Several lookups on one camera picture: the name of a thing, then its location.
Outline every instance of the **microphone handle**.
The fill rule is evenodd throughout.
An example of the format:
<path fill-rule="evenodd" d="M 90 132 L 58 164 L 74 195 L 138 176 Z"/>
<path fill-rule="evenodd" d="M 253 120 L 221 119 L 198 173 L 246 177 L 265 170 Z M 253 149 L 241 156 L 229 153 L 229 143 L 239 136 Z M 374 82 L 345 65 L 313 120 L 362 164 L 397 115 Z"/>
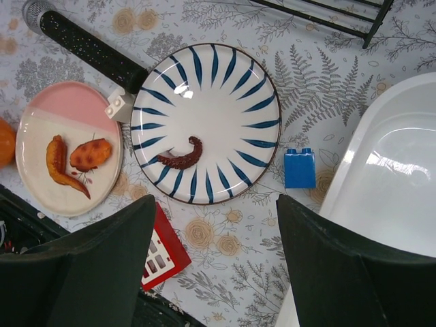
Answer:
<path fill-rule="evenodd" d="M 145 68 L 56 11 L 49 10 L 41 15 L 40 28 L 53 41 L 123 87 L 128 93 L 137 94 L 149 75 Z"/>

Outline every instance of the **blue lego brick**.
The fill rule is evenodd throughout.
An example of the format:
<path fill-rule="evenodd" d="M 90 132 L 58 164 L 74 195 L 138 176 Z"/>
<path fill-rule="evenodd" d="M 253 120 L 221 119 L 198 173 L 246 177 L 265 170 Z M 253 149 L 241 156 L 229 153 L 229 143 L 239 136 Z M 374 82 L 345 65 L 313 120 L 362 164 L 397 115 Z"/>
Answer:
<path fill-rule="evenodd" d="M 288 149 L 285 153 L 285 188 L 314 189 L 316 188 L 315 153 L 310 148 L 304 148 L 301 153 L 296 149 Z"/>

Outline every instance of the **white plastic tub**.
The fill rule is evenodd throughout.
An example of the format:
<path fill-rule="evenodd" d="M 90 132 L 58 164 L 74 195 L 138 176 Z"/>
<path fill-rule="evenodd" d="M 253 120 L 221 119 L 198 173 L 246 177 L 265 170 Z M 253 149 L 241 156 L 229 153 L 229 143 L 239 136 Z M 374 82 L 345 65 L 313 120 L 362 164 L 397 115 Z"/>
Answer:
<path fill-rule="evenodd" d="M 320 215 L 382 244 L 436 257 L 436 73 L 393 86 L 368 108 Z M 276 326 L 299 326 L 291 289 Z"/>

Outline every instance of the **tablecloth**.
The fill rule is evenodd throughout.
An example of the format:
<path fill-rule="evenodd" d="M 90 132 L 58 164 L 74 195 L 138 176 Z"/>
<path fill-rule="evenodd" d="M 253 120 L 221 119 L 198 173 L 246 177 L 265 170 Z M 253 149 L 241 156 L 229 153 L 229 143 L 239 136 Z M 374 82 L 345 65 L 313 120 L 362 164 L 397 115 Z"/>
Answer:
<path fill-rule="evenodd" d="M 181 204 L 158 192 L 136 163 L 128 125 L 123 126 L 125 157 L 119 180 L 107 199 L 85 215 L 68 219 L 45 211 L 13 165 L 0 170 L 0 183 L 70 232 L 154 194 L 192 259 L 156 292 L 207 326 L 272 326 L 290 283 L 275 200 L 287 193 L 318 210 L 367 106 L 392 85 L 434 70 L 436 1 L 395 1 L 366 50 L 357 37 L 247 0 L 51 2 L 145 67 L 202 42 L 235 46 L 255 57 L 268 70 L 281 100 L 279 150 L 251 189 L 211 206 Z M 348 12 L 370 14 L 353 1 L 332 2 Z M 62 80 L 85 82 L 108 96 L 116 87 L 109 79 L 27 28 L 20 13 L 23 3 L 0 0 L 0 115 L 17 128 L 26 103 Z M 335 13 L 327 19 L 349 20 Z M 308 146 L 316 155 L 317 188 L 284 189 L 284 151 Z"/>

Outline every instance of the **microphone head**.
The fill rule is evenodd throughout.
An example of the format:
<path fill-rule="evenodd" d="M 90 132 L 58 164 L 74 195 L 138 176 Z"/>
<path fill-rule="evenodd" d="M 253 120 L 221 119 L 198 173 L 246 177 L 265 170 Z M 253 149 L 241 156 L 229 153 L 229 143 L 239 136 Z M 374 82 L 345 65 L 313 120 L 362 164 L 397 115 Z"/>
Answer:
<path fill-rule="evenodd" d="M 46 0 L 27 0 L 21 12 L 28 28 L 37 34 L 42 34 L 41 15 L 50 10 L 56 11 L 56 7 Z"/>

